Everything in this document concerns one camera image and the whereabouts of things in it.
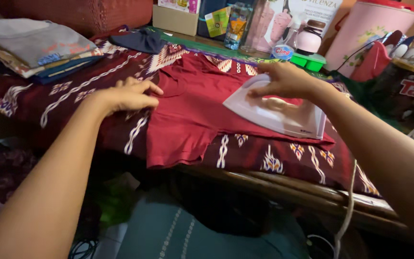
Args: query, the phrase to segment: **red cloth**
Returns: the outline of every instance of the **red cloth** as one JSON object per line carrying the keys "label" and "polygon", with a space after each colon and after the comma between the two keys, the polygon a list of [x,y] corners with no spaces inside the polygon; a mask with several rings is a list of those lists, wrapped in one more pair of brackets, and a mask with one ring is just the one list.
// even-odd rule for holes
{"label": "red cloth", "polygon": [[164,96],[151,115],[147,132],[147,166],[170,167],[203,159],[220,133],[256,135],[278,140],[325,145],[334,141],[300,139],[258,126],[223,106],[245,81],[245,74],[220,71],[204,55],[185,54],[173,65],[160,69],[159,87]]}

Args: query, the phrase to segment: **maroon batik fabric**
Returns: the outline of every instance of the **maroon batik fabric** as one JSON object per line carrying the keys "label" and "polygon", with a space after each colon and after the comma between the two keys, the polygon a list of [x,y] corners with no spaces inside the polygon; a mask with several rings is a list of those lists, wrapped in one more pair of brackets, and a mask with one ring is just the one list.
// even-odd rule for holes
{"label": "maroon batik fabric", "polygon": [[[47,146],[81,101],[94,91],[112,87],[116,81],[127,77],[150,79],[158,83],[160,68],[189,53],[183,46],[176,44],[167,44],[158,55],[118,47],[107,38],[111,34],[118,35],[120,31],[126,31],[125,27],[92,38],[104,52],[105,58],[59,81],[38,85],[29,79],[0,75],[0,112],[16,120],[37,124],[42,129],[39,139]],[[257,73],[249,63],[221,60],[209,55],[205,58],[226,73],[246,73],[251,76]],[[145,159],[146,130],[150,116],[150,111],[141,110],[118,112],[106,118],[100,128],[98,147]],[[329,187],[347,188],[354,166],[353,157],[329,121],[326,122],[325,131],[336,142],[329,151],[296,141],[277,141],[240,134],[219,135],[207,147],[201,164],[226,170],[264,171]],[[360,168],[357,169],[354,191],[378,195]]]}

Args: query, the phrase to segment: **pink lid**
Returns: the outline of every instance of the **pink lid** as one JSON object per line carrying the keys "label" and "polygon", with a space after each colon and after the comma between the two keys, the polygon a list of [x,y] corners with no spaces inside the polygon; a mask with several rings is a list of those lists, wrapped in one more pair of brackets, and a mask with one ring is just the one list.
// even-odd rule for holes
{"label": "pink lid", "polygon": [[409,5],[406,3],[397,2],[393,0],[358,0],[358,2],[388,6],[388,7],[397,8],[397,9],[408,9],[414,12],[414,5]]}

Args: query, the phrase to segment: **clothes iron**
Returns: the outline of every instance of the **clothes iron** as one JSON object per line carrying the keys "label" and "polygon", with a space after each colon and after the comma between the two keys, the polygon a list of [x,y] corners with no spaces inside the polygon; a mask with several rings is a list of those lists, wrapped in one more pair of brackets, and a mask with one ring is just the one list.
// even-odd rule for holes
{"label": "clothes iron", "polygon": [[297,106],[279,98],[252,98],[247,95],[250,89],[266,86],[270,81],[267,74],[250,78],[223,105],[239,116],[273,131],[321,140],[327,116],[313,103],[304,100]]}

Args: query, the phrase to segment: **gray t-shirt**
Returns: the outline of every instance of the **gray t-shirt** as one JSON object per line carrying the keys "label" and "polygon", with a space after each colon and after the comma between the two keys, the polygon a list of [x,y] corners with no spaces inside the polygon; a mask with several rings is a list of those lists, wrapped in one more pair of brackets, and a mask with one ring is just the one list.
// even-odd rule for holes
{"label": "gray t-shirt", "polygon": [[97,46],[66,26],[21,18],[0,19],[0,48],[36,68]]}

